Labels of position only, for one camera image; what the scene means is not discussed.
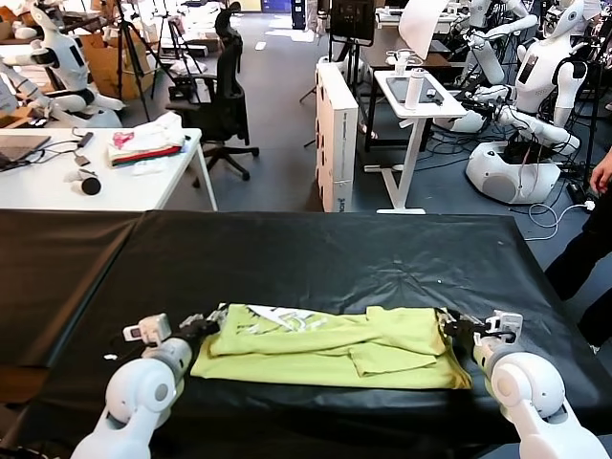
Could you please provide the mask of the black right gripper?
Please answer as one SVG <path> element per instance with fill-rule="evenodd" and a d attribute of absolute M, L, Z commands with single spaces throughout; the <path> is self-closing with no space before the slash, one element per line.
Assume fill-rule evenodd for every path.
<path fill-rule="evenodd" d="M 454 310 L 437 310 L 436 314 L 444 323 L 439 323 L 440 332 L 457 340 L 461 345 L 474 345 L 474 335 L 488 331 L 488 324 L 474 321 L 473 317 Z"/>

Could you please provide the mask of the person's bare hand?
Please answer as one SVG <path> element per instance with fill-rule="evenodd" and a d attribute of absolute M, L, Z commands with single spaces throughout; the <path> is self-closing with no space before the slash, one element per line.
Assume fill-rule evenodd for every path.
<path fill-rule="evenodd" d="M 608 152 L 606 156 L 594 167 L 589 184 L 593 191 L 604 194 L 612 176 L 612 155 Z"/>

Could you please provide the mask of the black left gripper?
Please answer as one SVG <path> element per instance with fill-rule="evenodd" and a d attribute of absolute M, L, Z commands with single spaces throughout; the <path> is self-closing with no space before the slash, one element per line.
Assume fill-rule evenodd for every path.
<path fill-rule="evenodd" d="M 193 314 L 184 320 L 179 336 L 183 340 L 202 340 L 219 333 L 223 329 L 226 311 L 212 311 L 207 316 L 201 313 Z"/>

